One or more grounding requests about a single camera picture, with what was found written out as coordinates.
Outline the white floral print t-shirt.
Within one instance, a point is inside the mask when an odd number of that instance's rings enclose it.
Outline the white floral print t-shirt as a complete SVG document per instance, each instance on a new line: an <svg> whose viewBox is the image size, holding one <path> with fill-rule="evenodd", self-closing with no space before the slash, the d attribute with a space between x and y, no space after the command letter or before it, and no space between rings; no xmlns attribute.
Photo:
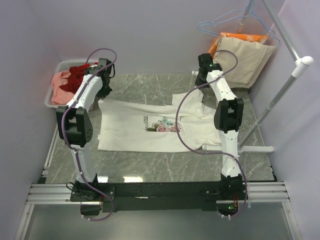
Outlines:
<svg viewBox="0 0 320 240"><path fill-rule="evenodd" d="M98 150L182 153L221 144L215 109L202 103L196 89L172 95L172 104L146 105L112 99L98 102L102 113Z"/></svg>

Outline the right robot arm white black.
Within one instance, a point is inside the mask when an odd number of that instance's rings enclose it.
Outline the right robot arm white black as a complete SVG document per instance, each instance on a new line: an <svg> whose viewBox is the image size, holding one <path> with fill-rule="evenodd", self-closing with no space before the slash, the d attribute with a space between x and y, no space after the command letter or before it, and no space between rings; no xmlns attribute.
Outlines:
<svg viewBox="0 0 320 240"><path fill-rule="evenodd" d="M244 101L238 98L225 80L222 67L213 62L209 53L198 56L198 74L195 85L211 87L217 100L213 123L221 140L222 169L219 193L226 200L242 193L243 179L236 161L238 136L243 119Z"/></svg>

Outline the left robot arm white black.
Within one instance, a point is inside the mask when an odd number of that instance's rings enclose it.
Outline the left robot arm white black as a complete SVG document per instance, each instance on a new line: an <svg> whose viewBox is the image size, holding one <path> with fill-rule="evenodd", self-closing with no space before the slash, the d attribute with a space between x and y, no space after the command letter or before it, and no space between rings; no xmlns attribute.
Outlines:
<svg viewBox="0 0 320 240"><path fill-rule="evenodd" d="M56 109L59 137L69 148L76 169L73 191L82 194L88 201L96 200L102 193L97 173L90 154L93 125L89 109L96 98L110 94L110 74L114 63L100 58L96 64L84 64L83 77L73 98Z"/></svg>

